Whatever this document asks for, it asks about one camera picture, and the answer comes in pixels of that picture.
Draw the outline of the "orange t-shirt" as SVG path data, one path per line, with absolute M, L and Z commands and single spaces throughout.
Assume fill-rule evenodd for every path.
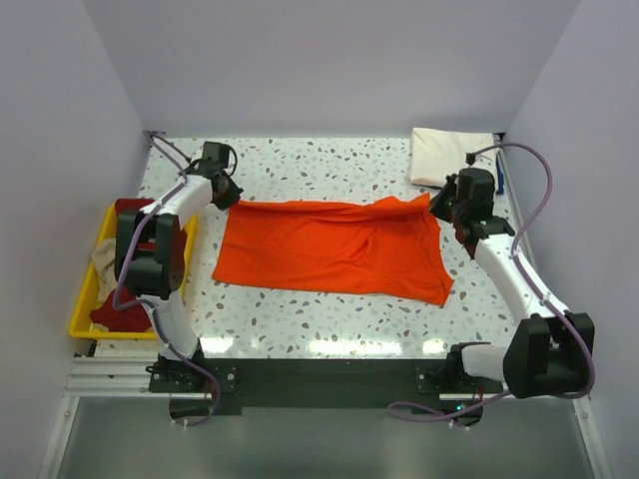
M 341 202 L 239 202 L 212 278 L 273 289 L 387 294 L 445 305 L 453 280 L 430 196 Z

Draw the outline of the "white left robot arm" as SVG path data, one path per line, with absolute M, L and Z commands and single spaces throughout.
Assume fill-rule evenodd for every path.
M 204 207 L 225 211 L 240 200 L 243 190 L 233 179 L 239 156 L 230 145 L 205 142 L 201 156 L 188 159 L 184 168 L 162 147 L 170 144 L 166 139 L 152 136 L 150 144 L 177 167 L 178 179 L 149 205 L 119 215 L 112 306 L 118 311 L 137 305 L 144 309 L 162 344 L 161 355 L 178 360 L 173 381 L 185 391 L 196 391 L 206 382 L 207 367 L 193 358 L 200 342 L 181 296 L 186 277 L 183 232 Z

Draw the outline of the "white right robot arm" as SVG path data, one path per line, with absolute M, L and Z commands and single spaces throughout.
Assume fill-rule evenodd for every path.
M 468 391 L 480 378 L 499 381 L 517 398 L 575 397 L 593 385 L 594 323 L 571 311 L 546 287 L 508 220 L 493 212 L 494 177 L 466 168 L 450 175 L 430 203 L 451 224 L 457 241 L 489 276 L 517 322 L 506 347 L 487 342 L 451 347 L 447 385 Z

